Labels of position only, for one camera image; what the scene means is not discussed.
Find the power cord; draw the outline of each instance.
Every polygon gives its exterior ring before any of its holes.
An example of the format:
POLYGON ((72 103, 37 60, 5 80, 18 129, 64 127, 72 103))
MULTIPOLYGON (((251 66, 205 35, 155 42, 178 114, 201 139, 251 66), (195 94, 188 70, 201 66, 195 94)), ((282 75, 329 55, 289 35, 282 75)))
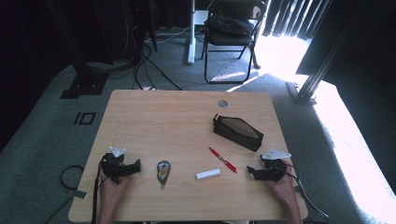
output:
POLYGON ((96 178, 95 178, 95 183, 93 185, 93 203, 92 203, 92 220, 91 220, 91 224, 95 224, 96 223, 96 208, 97 208, 97 204, 98 204, 98 190, 99 188, 102 186, 102 184, 108 179, 108 176, 102 180, 102 182, 99 184, 99 178, 100 178, 100 172, 102 170, 102 161, 104 159, 101 159, 99 161, 98 164, 98 172, 96 174, 96 178))
POLYGON ((142 64, 145 65, 146 67, 146 74, 148 76, 148 80, 150 81, 151 85, 153 86, 153 88, 156 90, 154 83, 152 82, 151 78, 149 77, 149 72, 147 70, 147 66, 146 66, 146 61, 149 61, 152 65, 154 65, 154 67, 160 71, 160 73, 169 81, 171 82, 175 87, 177 87, 180 91, 182 91, 182 89, 171 79, 169 78, 164 72, 163 70, 161 70, 161 68, 159 68, 150 58, 149 56, 151 55, 151 47, 149 45, 147 45, 146 43, 144 43, 144 47, 148 48, 148 56, 146 56, 143 52, 142 52, 142 56, 144 57, 144 60, 140 62, 140 64, 136 67, 136 69, 134 70, 134 83, 132 85, 132 89, 134 89, 134 84, 137 83, 137 85, 139 86, 140 90, 143 90, 142 85, 140 84, 139 80, 137 79, 137 73, 140 69, 140 66, 142 64))
POLYGON ((317 223, 318 223, 318 224, 321 224, 321 223, 323 223, 323 224, 330 224, 330 218, 329 218, 329 216, 328 216, 326 213, 322 212, 320 209, 318 209, 318 208, 309 200, 308 196, 306 195, 303 182, 301 181, 301 178, 300 178, 300 177, 301 177, 300 171, 299 171, 296 167, 294 167, 293 165, 290 165, 290 164, 286 164, 286 165, 291 166, 292 168, 294 168, 294 170, 297 171, 297 172, 296 172, 296 175, 292 175, 292 174, 286 172, 285 170, 279 169, 279 168, 276 167, 276 166, 274 166, 273 168, 275 168, 275 169, 277 169, 278 171, 280 171, 280 172, 282 172, 282 173, 284 173, 284 174, 286 174, 286 175, 289 175, 291 178, 293 178, 293 179, 297 182, 297 184, 298 184, 298 186, 299 186, 299 189, 300 189, 300 192, 301 192, 301 195, 303 196, 304 200, 305 200, 306 202, 308 202, 308 204, 309 204, 312 208, 314 208, 315 211, 317 211, 321 216, 323 216, 323 217, 326 219, 326 222, 319 222, 319 221, 314 221, 314 220, 312 220, 312 219, 309 217, 307 220, 304 220, 303 223, 314 223, 314 224, 317 224, 317 223))
POLYGON ((125 49, 124 49, 124 52, 122 53, 122 59, 124 58, 124 56, 125 56, 125 53, 126 53, 126 50, 128 49, 128 45, 129 45, 129 16, 128 16, 128 13, 127 13, 127 8, 126 8, 126 6, 125 6, 125 0, 121 0, 121 3, 122 3, 122 9, 123 9, 123 11, 124 11, 124 16, 125 16, 125 32, 126 32, 126 41, 125 41, 125 49))
MULTIPOLYGON (((204 9, 204 10, 209 10, 209 8, 210 8, 212 5, 213 5, 213 1, 212 1, 212 2, 209 4, 209 6, 207 6, 207 8, 204 9)), ((155 35, 156 37, 159 37, 159 36, 162 36, 162 35, 163 35, 163 36, 168 36, 168 35, 170 35, 170 36, 169 36, 167 39, 165 39, 164 41, 157 42, 157 43, 158 43, 158 44, 165 43, 166 41, 168 41, 168 40, 170 40, 170 39, 173 39, 173 38, 176 38, 176 37, 178 37, 178 36, 190 37, 190 36, 191 36, 190 34, 185 34, 185 33, 184 33, 184 32, 186 32, 186 31, 187 31, 188 29, 190 29, 190 28, 191 28, 191 26, 185 28, 184 30, 182 30, 181 32, 176 33, 176 34, 157 34, 157 35, 155 35)), ((201 33, 204 29, 205 29, 205 27, 202 28, 202 29, 200 29, 199 31, 196 31, 195 34, 197 35, 197 34, 201 33)), ((195 39, 199 40, 200 42, 204 42, 204 40, 203 40, 202 38, 197 38, 197 37, 196 37, 195 39)), ((151 38, 147 39, 145 42, 152 43, 150 40, 151 40, 151 38)))
MULTIPOLYGON (((68 172, 68 171, 70 171, 71 169, 75 169, 75 168, 78 168, 79 170, 81 170, 81 173, 84 171, 84 168, 82 168, 82 166, 79 166, 79 165, 71 165, 71 166, 68 166, 68 167, 66 167, 66 168, 64 168, 63 170, 62 170, 62 172, 61 172, 61 174, 60 174, 60 181, 61 181, 61 184, 62 184, 62 186, 64 186, 66 189, 70 189, 70 190, 76 190, 78 187, 70 187, 70 185, 67 185, 66 183, 65 183, 65 181, 64 181, 64 174, 66 173, 66 172, 68 172)), ((72 199, 73 199, 73 196, 69 193, 68 195, 68 198, 66 199, 66 200, 64 200, 64 203, 47 219, 47 221, 45 222, 45 224, 49 224, 52 220, 53 220, 53 218, 56 216, 56 215, 58 215, 58 213, 64 208, 64 207, 66 207, 69 203, 70 203, 70 201, 72 201, 72 199)))

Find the human hand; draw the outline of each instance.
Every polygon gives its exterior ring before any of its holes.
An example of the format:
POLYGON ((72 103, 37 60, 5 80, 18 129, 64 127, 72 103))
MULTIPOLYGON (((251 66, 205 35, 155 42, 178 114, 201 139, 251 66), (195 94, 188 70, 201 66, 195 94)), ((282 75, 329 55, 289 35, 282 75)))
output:
POLYGON ((110 178, 107 178, 103 170, 100 172, 100 178, 102 183, 100 187, 101 209, 98 224, 109 224, 114 222, 114 213, 125 194, 132 176, 125 176, 118 185, 110 178))
MULTIPOLYGON (((286 166, 286 172, 290 174, 291 166, 283 161, 286 166)), ((301 224, 303 220, 300 215, 300 207, 297 202, 296 192, 293 186, 293 179, 290 175, 283 175, 282 178, 275 182, 272 180, 265 181, 272 189, 275 196, 283 203, 286 209, 286 221, 288 224, 301 224)))

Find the wooden table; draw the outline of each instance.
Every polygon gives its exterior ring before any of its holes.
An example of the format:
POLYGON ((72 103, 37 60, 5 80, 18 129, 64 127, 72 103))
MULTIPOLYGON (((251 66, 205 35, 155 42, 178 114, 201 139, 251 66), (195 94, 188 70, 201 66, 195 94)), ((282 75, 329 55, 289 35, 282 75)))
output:
MULTIPOLYGON (((263 92, 113 91, 69 212, 74 222, 92 217, 92 191, 99 160, 109 147, 126 148, 125 164, 142 162, 116 214, 122 221, 284 219, 280 202, 247 165, 263 169, 259 156, 275 148, 288 151, 271 97, 263 92), (219 106, 219 101, 228 103, 219 106), (257 152, 213 133, 216 114, 244 119, 264 133, 257 152), (208 149, 213 147, 237 168, 233 173, 208 149), (159 161, 171 172, 164 189, 156 178, 159 161), (221 174, 197 180, 196 174, 221 174)), ((307 216, 298 196, 302 217, 307 216)))

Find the white eraser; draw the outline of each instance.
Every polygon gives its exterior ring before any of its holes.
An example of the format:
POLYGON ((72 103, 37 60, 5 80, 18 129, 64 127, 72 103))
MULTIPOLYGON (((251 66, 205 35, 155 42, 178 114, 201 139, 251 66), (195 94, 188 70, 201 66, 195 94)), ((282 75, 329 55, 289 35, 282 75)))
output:
POLYGON ((205 171, 205 172, 197 174, 197 179, 205 179, 210 176, 220 175, 220 173, 221 173, 220 168, 210 170, 210 171, 205 171))

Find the folding chair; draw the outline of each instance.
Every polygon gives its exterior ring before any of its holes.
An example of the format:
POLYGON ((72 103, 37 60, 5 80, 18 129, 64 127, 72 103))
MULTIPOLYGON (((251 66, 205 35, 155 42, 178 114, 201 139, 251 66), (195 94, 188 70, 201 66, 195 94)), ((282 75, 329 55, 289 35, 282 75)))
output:
POLYGON ((209 84, 241 84, 250 76, 250 66, 254 57, 258 32, 266 11, 266 4, 260 0, 214 0, 208 9, 205 22, 205 41, 201 59, 205 55, 205 81, 209 84), (224 47, 242 49, 224 49, 224 47), (240 52, 250 48, 247 75, 243 80, 212 81, 207 78, 208 52, 240 52))

